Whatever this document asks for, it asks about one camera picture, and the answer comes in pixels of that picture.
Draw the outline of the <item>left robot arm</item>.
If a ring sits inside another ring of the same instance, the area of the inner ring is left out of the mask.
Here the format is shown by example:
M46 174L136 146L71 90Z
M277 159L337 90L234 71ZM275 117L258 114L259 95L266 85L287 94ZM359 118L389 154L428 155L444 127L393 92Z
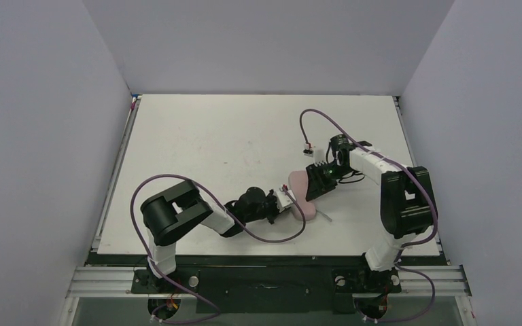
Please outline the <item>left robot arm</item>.
M285 210L282 194L250 187L238 199L224 207L209 204L195 182L182 181L141 204L143 224L150 236L152 258L149 267L160 278L176 270L176 244L198 225L203 225L224 238L243 232L247 223L267 220L274 223Z

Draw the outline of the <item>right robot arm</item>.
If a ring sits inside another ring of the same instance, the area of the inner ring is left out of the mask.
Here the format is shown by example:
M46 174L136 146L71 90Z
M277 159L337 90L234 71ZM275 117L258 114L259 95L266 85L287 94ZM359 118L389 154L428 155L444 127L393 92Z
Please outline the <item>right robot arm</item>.
M381 240L364 254L370 270L391 270L414 238L435 224L437 211L426 168L399 164L378 153L369 142L352 143L343 134L330 139L327 151L307 143L303 153L313 159L305 168L307 177L300 191L307 202L336 189L350 173L366 177L380 187L384 232Z

